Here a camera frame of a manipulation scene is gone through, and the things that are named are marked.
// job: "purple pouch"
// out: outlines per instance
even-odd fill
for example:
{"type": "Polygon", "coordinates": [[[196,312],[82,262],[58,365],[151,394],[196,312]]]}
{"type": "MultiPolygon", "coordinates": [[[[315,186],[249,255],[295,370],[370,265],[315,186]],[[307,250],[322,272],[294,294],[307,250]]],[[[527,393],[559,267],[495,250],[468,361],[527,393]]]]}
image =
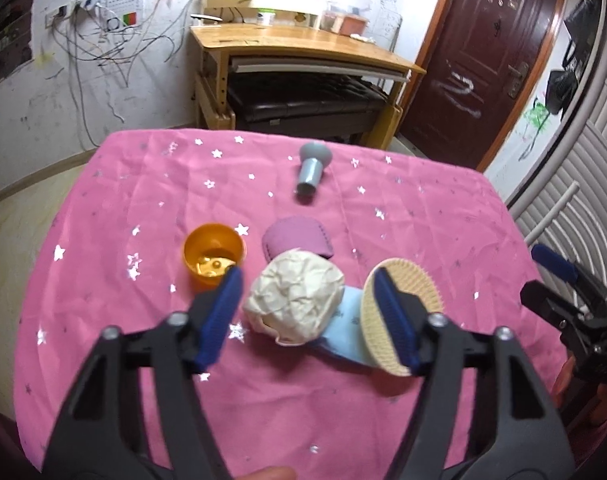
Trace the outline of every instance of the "purple pouch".
{"type": "Polygon", "coordinates": [[[261,246],[268,262],[290,249],[309,251],[324,258],[334,255],[330,237],[323,225],[308,216],[277,220],[263,235],[261,246]]]}

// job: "white crumpled paper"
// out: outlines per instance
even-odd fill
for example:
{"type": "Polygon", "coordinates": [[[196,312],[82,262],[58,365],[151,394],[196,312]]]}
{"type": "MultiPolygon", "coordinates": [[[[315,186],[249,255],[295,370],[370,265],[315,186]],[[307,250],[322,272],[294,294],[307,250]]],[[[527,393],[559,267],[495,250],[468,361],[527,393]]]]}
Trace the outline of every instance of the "white crumpled paper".
{"type": "Polygon", "coordinates": [[[244,311],[252,328],[281,346],[317,339],[344,294],[344,275],[335,264],[294,249],[279,254],[252,283],[244,311]]]}

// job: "screw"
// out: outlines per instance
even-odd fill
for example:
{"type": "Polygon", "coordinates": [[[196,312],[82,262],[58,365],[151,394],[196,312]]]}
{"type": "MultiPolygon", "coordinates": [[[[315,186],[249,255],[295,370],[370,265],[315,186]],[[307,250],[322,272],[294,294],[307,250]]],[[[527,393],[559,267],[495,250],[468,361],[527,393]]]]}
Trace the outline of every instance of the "screw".
{"type": "Polygon", "coordinates": [[[427,317],[427,322],[436,328],[442,328],[448,324],[448,318],[437,312],[436,314],[430,314],[430,316],[427,317]]]}
{"type": "Polygon", "coordinates": [[[119,337],[119,334],[121,333],[121,330],[119,330],[118,326],[107,326],[102,332],[101,332],[101,336],[104,339],[117,339],[119,337]]]}
{"type": "Polygon", "coordinates": [[[188,314],[185,312],[173,312],[168,316],[168,324],[171,326],[184,326],[188,322],[188,314]]]}
{"type": "Polygon", "coordinates": [[[502,341],[510,341],[515,336],[507,326],[500,326],[495,330],[495,335],[502,341]]]}

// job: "wooden desk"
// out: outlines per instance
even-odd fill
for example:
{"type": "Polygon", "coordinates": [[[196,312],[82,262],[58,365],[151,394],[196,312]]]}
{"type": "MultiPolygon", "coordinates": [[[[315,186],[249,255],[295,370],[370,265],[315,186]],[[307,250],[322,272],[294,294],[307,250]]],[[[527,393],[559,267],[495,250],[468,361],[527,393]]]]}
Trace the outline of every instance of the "wooden desk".
{"type": "MultiPolygon", "coordinates": [[[[234,130],[234,112],[228,105],[231,57],[299,57],[350,63],[403,76],[426,73],[414,63],[378,46],[307,27],[263,27],[236,23],[220,27],[192,27],[199,46],[196,76],[197,125],[201,118],[209,129],[234,130]]],[[[392,140],[403,109],[397,104],[404,82],[395,82],[373,130],[362,143],[385,149],[392,140]]]]}

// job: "table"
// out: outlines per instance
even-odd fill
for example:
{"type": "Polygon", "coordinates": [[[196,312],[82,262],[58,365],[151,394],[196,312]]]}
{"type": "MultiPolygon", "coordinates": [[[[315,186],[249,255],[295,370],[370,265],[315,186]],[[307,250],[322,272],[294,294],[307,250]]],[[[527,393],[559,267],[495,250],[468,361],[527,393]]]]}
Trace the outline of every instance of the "table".
{"type": "MultiPolygon", "coordinates": [[[[205,126],[212,130],[235,129],[235,115],[228,105],[228,74],[231,60],[235,58],[261,58],[265,64],[270,60],[281,60],[292,66],[279,70],[293,72],[319,70],[319,60],[324,60],[325,64],[335,67],[335,73],[356,71],[363,75],[379,73],[382,78],[404,79],[411,73],[416,76],[426,73],[414,63],[374,44],[309,27],[226,23],[190,30],[200,51],[195,79],[197,124],[205,121],[205,126]]],[[[398,101],[404,86],[404,81],[400,80],[393,84],[388,104],[373,130],[362,139],[363,145],[379,149],[388,147],[403,115],[403,107],[398,101]]]]}
{"type": "MultiPolygon", "coordinates": [[[[386,258],[410,258],[435,280],[448,316],[485,333],[512,327],[552,386],[565,350],[558,334],[519,304],[521,286],[538,273],[483,175],[330,144],[334,160],[314,202],[301,205],[293,189],[302,142],[204,130],[140,130],[106,139],[53,221],[26,291],[14,401],[23,447],[35,465],[100,330],[109,324],[144,330],[187,309],[192,294],[181,245],[204,222],[248,228],[246,291],[266,265],[264,231],[293,214],[325,225],[346,285],[362,286],[386,258]]],[[[248,327],[241,314],[238,321],[248,327]]],[[[420,384],[312,349],[280,348],[250,332],[228,339],[208,380],[197,380],[233,474],[292,465],[303,480],[383,478],[420,384]]],[[[143,391],[152,452],[167,464],[147,375],[143,391]]],[[[463,456],[472,396],[466,374],[450,464],[463,456]]]]}

